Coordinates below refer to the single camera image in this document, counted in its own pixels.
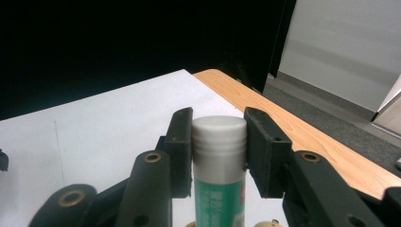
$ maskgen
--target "bottle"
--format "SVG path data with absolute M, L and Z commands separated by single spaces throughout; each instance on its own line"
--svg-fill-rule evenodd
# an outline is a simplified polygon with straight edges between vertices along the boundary
M 205 116 L 192 122 L 197 227 L 243 227 L 247 122 Z

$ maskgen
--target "white bottle cap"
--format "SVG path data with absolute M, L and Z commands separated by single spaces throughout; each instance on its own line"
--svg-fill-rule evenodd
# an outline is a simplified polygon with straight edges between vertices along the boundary
M 194 175 L 206 183 L 245 177 L 247 122 L 235 116 L 205 116 L 192 122 Z

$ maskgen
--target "white table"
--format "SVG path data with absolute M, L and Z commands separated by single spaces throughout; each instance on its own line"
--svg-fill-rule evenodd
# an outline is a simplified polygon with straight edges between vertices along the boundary
M 98 96 L 0 121 L 0 226 L 27 226 L 48 197 L 72 183 L 101 192 L 128 178 L 135 157 L 155 148 L 171 116 L 192 107 L 194 118 L 243 113 L 181 70 Z M 282 200 L 262 200 L 247 176 L 246 224 L 280 220 Z M 195 220 L 193 198 L 173 200 L 173 226 Z

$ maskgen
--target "table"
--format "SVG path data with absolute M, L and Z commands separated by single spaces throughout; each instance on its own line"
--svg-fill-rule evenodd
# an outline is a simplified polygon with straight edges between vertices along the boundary
M 206 70 L 195 74 L 195 77 L 241 112 L 249 106 L 268 113 L 292 140 L 294 150 L 310 150 L 321 154 L 355 189 L 381 199 L 387 187 L 401 186 L 401 179 L 389 171 L 220 71 Z
M 243 113 L 184 70 L 98 96 L 0 121 L 0 226 L 27 226 L 51 194 L 73 183 L 97 192 L 128 178 L 135 157 L 155 148 L 174 112 L 194 118 Z M 247 174 L 246 226 L 287 225 L 282 200 L 262 200 Z M 173 200 L 173 226 L 195 220 L 194 197 Z

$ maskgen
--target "green label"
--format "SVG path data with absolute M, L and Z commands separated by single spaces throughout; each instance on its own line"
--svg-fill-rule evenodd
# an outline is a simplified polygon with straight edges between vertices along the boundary
M 230 184 L 195 179 L 195 203 L 197 227 L 243 227 L 245 179 Z

